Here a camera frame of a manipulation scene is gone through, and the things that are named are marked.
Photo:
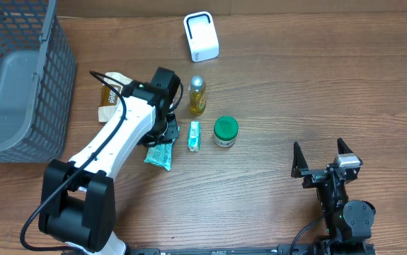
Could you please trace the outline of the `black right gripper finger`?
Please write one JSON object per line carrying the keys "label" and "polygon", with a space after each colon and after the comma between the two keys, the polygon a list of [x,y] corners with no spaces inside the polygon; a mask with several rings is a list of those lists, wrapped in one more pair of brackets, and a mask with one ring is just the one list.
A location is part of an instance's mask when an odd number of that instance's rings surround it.
{"label": "black right gripper finger", "polygon": [[302,153],[301,147],[298,142],[293,144],[293,163],[291,177],[301,178],[302,173],[308,171],[309,167]]}
{"label": "black right gripper finger", "polygon": [[352,154],[352,150],[346,145],[341,137],[337,139],[337,147],[339,154]]}

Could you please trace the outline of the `light teal snack packet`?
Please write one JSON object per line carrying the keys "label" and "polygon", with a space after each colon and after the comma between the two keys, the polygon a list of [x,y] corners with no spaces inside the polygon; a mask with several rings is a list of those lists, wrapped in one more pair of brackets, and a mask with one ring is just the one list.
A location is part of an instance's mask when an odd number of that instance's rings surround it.
{"label": "light teal snack packet", "polygon": [[170,171],[175,141],[176,139],[173,139],[171,143],[148,148],[144,163],[163,167],[165,170]]}

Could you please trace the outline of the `small teal white box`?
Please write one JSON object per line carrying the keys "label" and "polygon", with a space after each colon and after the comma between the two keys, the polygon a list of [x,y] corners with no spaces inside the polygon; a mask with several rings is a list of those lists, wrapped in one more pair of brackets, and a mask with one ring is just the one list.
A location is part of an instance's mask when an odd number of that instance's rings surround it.
{"label": "small teal white box", "polygon": [[199,152],[201,144],[201,126],[198,120],[190,122],[188,131],[188,149],[191,152]]}

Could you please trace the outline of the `yellow Vim dish soap bottle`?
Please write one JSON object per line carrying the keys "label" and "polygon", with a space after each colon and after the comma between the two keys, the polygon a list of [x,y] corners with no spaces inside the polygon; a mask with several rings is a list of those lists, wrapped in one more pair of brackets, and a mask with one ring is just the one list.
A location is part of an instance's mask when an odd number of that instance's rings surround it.
{"label": "yellow Vim dish soap bottle", "polygon": [[189,85],[190,112],[192,115],[201,115],[206,108],[206,90],[205,80],[199,76],[193,76]]}

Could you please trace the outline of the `green-capped white bottle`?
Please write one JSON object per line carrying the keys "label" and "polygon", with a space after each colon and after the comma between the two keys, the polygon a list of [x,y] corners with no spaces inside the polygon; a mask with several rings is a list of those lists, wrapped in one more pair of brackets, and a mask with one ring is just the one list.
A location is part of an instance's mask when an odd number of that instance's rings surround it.
{"label": "green-capped white bottle", "polygon": [[222,116],[214,124],[214,142],[220,147],[231,147],[239,133],[239,124],[231,116]]}

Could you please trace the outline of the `cream brown bread bag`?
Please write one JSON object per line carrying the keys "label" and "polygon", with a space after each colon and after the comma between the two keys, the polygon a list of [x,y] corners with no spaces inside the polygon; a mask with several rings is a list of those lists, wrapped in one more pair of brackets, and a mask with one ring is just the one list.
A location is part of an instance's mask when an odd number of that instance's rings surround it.
{"label": "cream brown bread bag", "polygon": [[[104,81],[110,84],[119,93],[122,92],[123,86],[110,78],[119,81],[123,85],[129,84],[132,81],[131,78],[118,72],[106,72],[105,75],[107,78],[104,78]],[[100,123],[106,123],[112,118],[117,110],[119,101],[119,98],[112,90],[110,90],[106,85],[102,85],[101,102],[98,108],[98,121]]]}

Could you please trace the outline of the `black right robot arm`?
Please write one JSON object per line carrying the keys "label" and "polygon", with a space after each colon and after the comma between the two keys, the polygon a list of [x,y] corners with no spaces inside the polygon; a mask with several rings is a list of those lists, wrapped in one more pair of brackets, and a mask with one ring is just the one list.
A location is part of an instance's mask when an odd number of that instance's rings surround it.
{"label": "black right robot arm", "polygon": [[[338,154],[324,169],[311,170],[298,142],[293,144],[291,177],[302,178],[303,188],[315,188],[322,216],[303,227],[289,247],[290,254],[375,254],[366,241],[372,236],[376,209],[365,200],[350,200],[345,185],[357,179],[363,165],[343,141],[337,139]],[[318,236],[306,248],[296,248],[299,238],[320,221],[326,223],[326,236]]]}

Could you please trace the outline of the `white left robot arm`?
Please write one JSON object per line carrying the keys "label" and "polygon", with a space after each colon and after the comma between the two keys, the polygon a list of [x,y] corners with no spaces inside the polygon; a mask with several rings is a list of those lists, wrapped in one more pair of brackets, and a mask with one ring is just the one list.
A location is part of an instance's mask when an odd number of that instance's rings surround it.
{"label": "white left robot arm", "polygon": [[41,203],[31,218],[41,232],[63,243],[58,248],[63,254],[130,254],[114,232],[115,179],[137,145],[155,147],[178,139],[173,112],[183,85],[175,72],[162,67],[150,82],[91,75],[112,89],[119,105],[78,154],[48,164]]}

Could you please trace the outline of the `white barcode scanner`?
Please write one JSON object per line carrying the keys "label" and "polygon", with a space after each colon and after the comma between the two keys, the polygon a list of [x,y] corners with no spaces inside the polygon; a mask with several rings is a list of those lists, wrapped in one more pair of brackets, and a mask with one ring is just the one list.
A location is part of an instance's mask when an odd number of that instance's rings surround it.
{"label": "white barcode scanner", "polygon": [[219,55],[219,41],[212,15],[207,11],[190,13],[183,19],[193,62],[211,60]]}

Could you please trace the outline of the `dark grey plastic basket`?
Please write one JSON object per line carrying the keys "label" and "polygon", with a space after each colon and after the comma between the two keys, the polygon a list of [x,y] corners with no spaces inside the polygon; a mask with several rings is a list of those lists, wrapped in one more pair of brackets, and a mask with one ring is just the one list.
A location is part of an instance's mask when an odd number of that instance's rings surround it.
{"label": "dark grey plastic basket", "polygon": [[0,162],[62,156],[76,59],[56,1],[0,1]]}

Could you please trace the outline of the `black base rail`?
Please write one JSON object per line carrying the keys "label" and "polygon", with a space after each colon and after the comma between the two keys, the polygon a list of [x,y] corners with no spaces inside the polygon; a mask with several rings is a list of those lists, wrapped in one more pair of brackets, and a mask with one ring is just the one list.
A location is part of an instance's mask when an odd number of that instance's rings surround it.
{"label": "black base rail", "polygon": [[238,249],[172,249],[160,250],[158,248],[134,249],[130,247],[127,254],[129,255],[311,255],[311,254],[366,254],[375,255],[376,251],[373,244],[355,246],[333,246],[330,252],[325,252],[323,249],[318,249],[312,244],[295,244],[292,252],[290,252],[290,244],[280,244],[277,247],[249,247]]}

